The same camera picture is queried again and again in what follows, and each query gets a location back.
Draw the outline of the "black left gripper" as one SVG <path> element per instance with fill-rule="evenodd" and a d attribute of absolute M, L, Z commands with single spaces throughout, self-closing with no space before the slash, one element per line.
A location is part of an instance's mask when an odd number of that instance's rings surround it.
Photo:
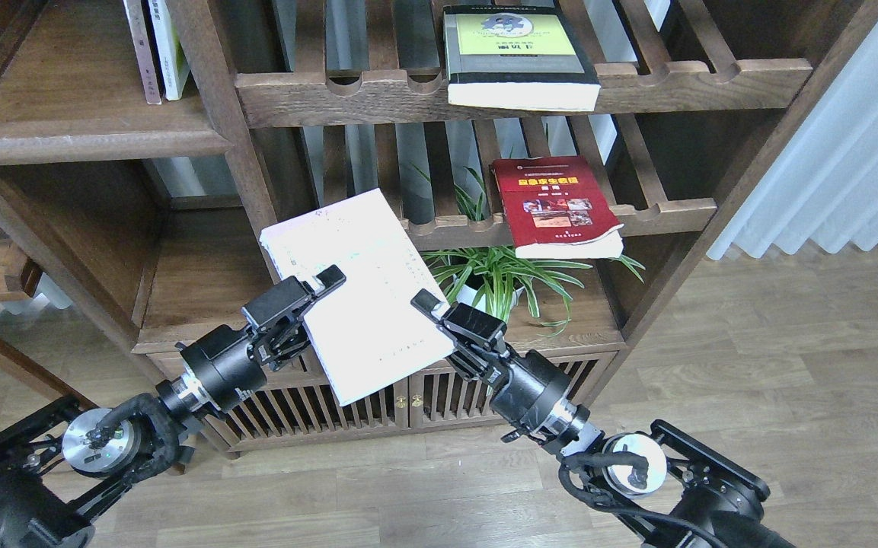
<path fill-rule="evenodd" d="M 184 373 L 173 381 L 173 414 L 221 416 L 253 395 L 266 383 L 265 368 L 278 371 L 308 346 L 303 315 L 345 281 L 337 265 L 308 284 L 288 278 L 241 309 L 247 326 L 220 325 L 190 346 L 177 343 Z"/>

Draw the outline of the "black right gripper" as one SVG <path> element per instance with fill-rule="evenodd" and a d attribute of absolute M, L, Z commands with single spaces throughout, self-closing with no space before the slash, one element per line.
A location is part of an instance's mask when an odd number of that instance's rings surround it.
<path fill-rule="evenodd" d="M 494 316 L 437 298 L 420 290 L 411 305 L 430 320 L 442 319 L 442 331 L 454 343 L 448 360 L 466 381 L 490 388 L 488 405 L 514 428 L 502 437 L 522 436 L 543 450 L 587 450 L 588 409 L 568 400 L 571 379 L 535 350 L 525 356 L 506 343 L 505 323 Z"/>

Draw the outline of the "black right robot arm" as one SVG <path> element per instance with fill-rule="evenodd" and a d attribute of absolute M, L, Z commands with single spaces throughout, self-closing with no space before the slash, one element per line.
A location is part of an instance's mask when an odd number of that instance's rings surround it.
<path fill-rule="evenodd" d="M 770 490 L 759 476 L 661 419 L 606 436 L 568 398 L 570 378 L 535 350 L 519 354 L 501 320 L 463 303 L 445 310 L 426 290 L 411 303 L 452 340 L 457 374 L 490 390 L 488 405 L 512 426 L 503 441 L 535 441 L 557 458 L 568 495 L 614 515 L 644 547 L 789 546 L 761 522 Z"/>

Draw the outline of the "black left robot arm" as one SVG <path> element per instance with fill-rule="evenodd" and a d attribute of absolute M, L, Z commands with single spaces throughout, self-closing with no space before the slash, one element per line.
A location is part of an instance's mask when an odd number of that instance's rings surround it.
<path fill-rule="evenodd" d="M 184 372 L 114 409 L 71 396 L 0 432 L 0 547 L 84 547 L 94 521 L 134 485 L 185 464 L 202 419 L 223 417 L 308 347 L 304 315 L 345 283 L 332 265 L 248 302 L 247 325 L 181 346 Z"/>

